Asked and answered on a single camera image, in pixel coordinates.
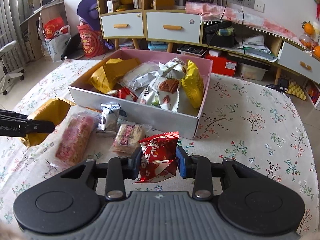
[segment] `wooden drawer handle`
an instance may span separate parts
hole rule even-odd
[[[311,66],[309,66],[309,65],[307,65],[306,63],[304,63],[304,62],[300,62],[300,65],[302,66],[302,67],[304,67],[304,68],[306,68],[307,70],[312,70],[312,68],[311,68]]]
[[[176,26],[176,25],[163,25],[163,28],[166,30],[174,30],[179,31],[182,29],[182,26]]]
[[[117,29],[126,28],[128,27],[128,24],[114,24],[113,27]]]

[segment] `pink label on snack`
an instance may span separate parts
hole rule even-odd
[[[125,133],[121,141],[119,142],[119,145],[128,146],[129,135],[134,127],[135,127],[134,125],[127,125],[127,128],[125,129]]]

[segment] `purple hat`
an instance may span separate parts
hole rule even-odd
[[[94,31],[101,30],[97,6],[97,0],[82,0],[77,9],[77,15],[89,24]]]

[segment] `red shoe box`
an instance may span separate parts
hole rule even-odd
[[[214,57],[209,53],[205,56],[205,58],[211,59],[213,61],[212,73],[222,74],[230,77],[233,77],[235,75],[237,62],[228,60],[223,56]]]

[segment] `white drawer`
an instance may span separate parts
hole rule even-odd
[[[148,12],[148,39],[199,43],[200,22],[196,14]]]
[[[301,49],[284,42],[278,59],[280,65],[292,69],[318,84],[320,83],[320,61],[311,57]],[[309,69],[304,68],[301,64],[309,66]]]
[[[104,36],[143,37],[142,13],[123,13],[101,17]]]

